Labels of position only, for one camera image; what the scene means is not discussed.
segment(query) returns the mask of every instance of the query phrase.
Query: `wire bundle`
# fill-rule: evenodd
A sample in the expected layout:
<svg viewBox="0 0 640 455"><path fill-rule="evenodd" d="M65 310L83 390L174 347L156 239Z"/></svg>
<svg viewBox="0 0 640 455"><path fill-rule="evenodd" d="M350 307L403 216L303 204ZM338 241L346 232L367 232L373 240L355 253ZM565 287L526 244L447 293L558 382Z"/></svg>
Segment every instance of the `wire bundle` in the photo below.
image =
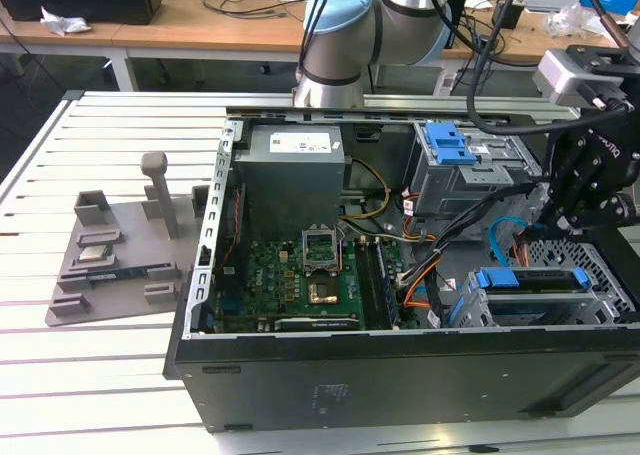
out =
<svg viewBox="0 0 640 455"><path fill-rule="evenodd" d="M250 10L226 10L224 8L224 6L227 3L241 3L244 1L245 0L223 0L222 3L216 7L215 5L212 5L211 3L209 3L209 0L202 0L202 5L204 5L209 10L212 10L216 13L220 13L221 15L226 15L228 17L233 17L233 18L240 18L244 20L266 20L270 18L286 17L287 15L289 15L290 17L295 18L299 22L302 22L301 18L297 17L296 15L291 13L291 11L289 11L288 5L304 2L305 0L288 0L288 1L277 0L278 3L267 5L264 7L253 8ZM278 8L283 8L285 12L283 13L283 12L276 11L276 9Z"/></svg>
<svg viewBox="0 0 640 455"><path fill-rule="evenodd" d="M424 261L415 265L414 267L401 274L399 277L400 286L409 286L407 295L405 296L403 305L410 307L413 294L420 282L433 270L433 268L440 263L442 253L449 243L464 229L480 221L497 203L506 197L512 197L515 195L529 194L535 188L536 183L522 183L520 185L513 185L511 187L504 187L495 192L490 193L482 200L479 200L464 212L455 217L445 229L436 237L431 243L427 251L427 256Z"/></svg>
<svg viewBox="0 0 640 455"><path fill-rule="evenodd" d="M478 25L481 25L483 27L488 28L489 30L491 30L493 27L491 27L488 23L485 23L481 20L478 20L477 18L475 18L472 15L467 15L466 12L462 13L462 19L460 20L460 25L462 25L463 27L465 27L467 30L469 30L469 33L471 34L471 37L473 39L473 41L476 43L476 45L480 46L480 33L478 31ZM495 55L500 55L505 47L506 47L506 40L504 38L504 36L502 34L500 34L500 42L496 45L495 48L492 49L491 53L495 56ZM462 79L464 78L464 76L467 73L467 70L469 69L469 66L471 65L471 62L476 59L476 63L477 63L477 58L475 56L475 52L471 52L471 55L469 56L469 58L467 59L467 62L465 63L464 67L462 68L462 71L460 73L460 75L458 76L456 82L453 84L453 87L451 87L451 91L453 92L458 85L469 85L468 83L465 83L462 81ZM491 75L493 74L493 70L492 70L492 66L493 66L493 62L490 61L489 62L489 67L486 70L486 75L484 77L484 80L482 80L482 82L480 82L480 87L478 92L481 94L482 90L484 90L484 85L487 83L487 80L489 80L489 78L491 78Z"/></svg>

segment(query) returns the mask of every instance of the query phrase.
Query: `yellow wire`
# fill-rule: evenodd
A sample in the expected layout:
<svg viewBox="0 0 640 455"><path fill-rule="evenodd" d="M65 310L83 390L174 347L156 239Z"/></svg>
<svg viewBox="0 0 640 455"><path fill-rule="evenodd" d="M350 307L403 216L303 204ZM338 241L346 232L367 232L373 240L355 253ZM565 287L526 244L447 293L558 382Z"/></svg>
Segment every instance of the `yellow wire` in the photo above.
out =
<svg viewBox="0 0 640 455"><path fill-rule="evenodd" d="M387 205L389 205L389 200L391 199L391 197L389 196L389 193L390 193L391 190L389 190L389 186L387 185L387 183L382 178L382 175L380 175L375 168L373 168L367 162L365 162L364 160L361 160L359 158L354 158L353 161L358 162L361 165L363 165L364 167L366 167L371 173L373 173L373 175L382 184L382 186L384 188L384 200L382 201L382 205L380 206L380 208L374 210L373 212L366 212L366 213L361 213L361 214L357 214L357 215L341 215L340 218L345 219L345 220L362 220L362 219L365 219L365 218L375 217L376 215L381 214L382 212L384 212L387 209Z"/></svg>

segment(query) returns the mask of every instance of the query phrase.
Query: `small circuit board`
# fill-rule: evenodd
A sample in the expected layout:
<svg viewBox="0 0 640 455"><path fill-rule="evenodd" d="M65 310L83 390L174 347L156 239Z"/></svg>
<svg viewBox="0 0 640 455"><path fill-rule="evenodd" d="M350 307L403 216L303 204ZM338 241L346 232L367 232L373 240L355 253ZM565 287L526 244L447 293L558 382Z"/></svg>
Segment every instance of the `small circuit board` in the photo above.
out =
<svg viewBox="0 0 640 455"><path fill-rule="evenodd" d="M331 256L331 247L324 247L324 243L314 247L317 251L313 258ZM341 269L337 274L324 270L305 273L302 250L300 240L252 242L241 300L223 301L216 316L224 321L225 332L273 331L278 327L276 320L303 318L350 319L353 329L369 328L358 274L357 244L342 242ZM393 282L403 268L400 250L389 244L385 257Z"/></svg>

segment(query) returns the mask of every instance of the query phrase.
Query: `power supply label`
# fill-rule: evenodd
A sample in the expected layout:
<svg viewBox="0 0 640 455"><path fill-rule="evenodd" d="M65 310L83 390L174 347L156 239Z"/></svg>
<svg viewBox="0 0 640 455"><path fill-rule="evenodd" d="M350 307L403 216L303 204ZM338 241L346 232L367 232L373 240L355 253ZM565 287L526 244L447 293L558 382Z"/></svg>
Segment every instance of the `power supply label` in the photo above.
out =
<svg viewBox="0 0 640 455"><path fill-rule="evenodd" d="M271 153L331 153L328 133L276 132L269 140Z"/></svg>

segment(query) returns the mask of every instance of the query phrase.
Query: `blue latch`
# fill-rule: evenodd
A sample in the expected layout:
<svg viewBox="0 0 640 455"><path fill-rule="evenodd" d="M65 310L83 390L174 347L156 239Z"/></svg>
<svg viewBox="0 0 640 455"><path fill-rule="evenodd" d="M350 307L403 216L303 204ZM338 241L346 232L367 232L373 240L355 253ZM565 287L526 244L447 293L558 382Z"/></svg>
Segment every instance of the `blue latch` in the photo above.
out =
<svg viewBox="0 0 640 455"><path fill-rule="evenodd" d="M491 286L491 280L489 280L487 274L484 273L484 270L478 270L476 272L476 280L478 280L480 288L487 288Z"/></svg>
<svg viewBox="0 0 640 455"><path fill-rule="evenodd" d="M478 283L482 288L494 287L494 288L505 288L505 287L519 287L520 282L518 282L518 277L513 270L510 268L483 268L476 272L476 278L478 279ZM482 286L482 282L480 278L487 283L485 286Z"/></svg>
<svg viewBox="0 0 640 455"><path fill-rule="evenodd" d="M477 162L453 122L429 122L425 131L439 164L473 165Z"/></svg>
<svg viewBox="0 0 640 455"><path fill-rule="evenodd" d="M589 280L587 272L585 272L582 268L574 268L573 276L576 277L576 280L582 288L589 288L591 286L591 280Z"/></svg>

